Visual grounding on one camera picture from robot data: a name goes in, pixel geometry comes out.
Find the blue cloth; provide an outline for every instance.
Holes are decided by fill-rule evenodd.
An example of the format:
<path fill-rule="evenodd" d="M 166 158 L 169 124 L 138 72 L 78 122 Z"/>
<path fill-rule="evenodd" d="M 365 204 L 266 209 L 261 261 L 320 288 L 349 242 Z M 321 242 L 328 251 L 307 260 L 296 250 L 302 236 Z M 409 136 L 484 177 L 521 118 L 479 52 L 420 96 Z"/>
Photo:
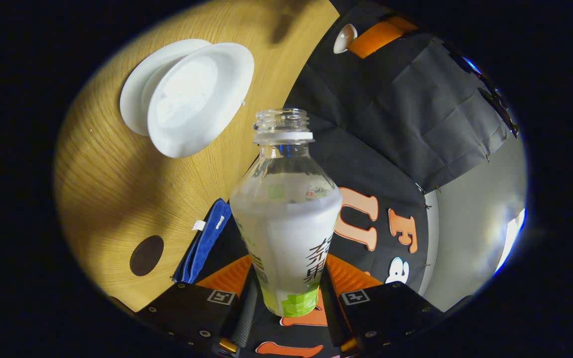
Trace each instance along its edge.
<path fill-rule="evenodd" d="M 193 283 L 230 216 L 229 204 L 223 199 L 216 200 L 209 210 L 204 229 L 198 232 L 178 265 L 172 278 L 174 282 Z"/>

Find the wood grain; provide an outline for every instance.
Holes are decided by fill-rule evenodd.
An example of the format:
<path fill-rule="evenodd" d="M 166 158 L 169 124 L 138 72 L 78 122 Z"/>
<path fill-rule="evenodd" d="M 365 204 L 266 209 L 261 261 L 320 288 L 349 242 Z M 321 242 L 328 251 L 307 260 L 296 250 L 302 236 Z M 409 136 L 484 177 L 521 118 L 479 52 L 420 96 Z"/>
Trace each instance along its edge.
<path fill-rule="evenodd" d="M 138 311 L 173 283 L 195 231 L 219 197 L 228 200 L 257 155 L 255 113 L 282 107 L 305 61 L 338 17 L 328 0 L 215 0 L 159 23 L 120 50 L 86 83 L 57 141 L 54 193 L 62 228 L 102 290 Z M 155 50 L 188 38 L 245 45 L 255 72 L 229 126 L 197 154 L 171 159 L 123 123 L 118 98 L 128 75 Z M 152 235 L 165 242 L 146 276 L 129 269 Z"/>

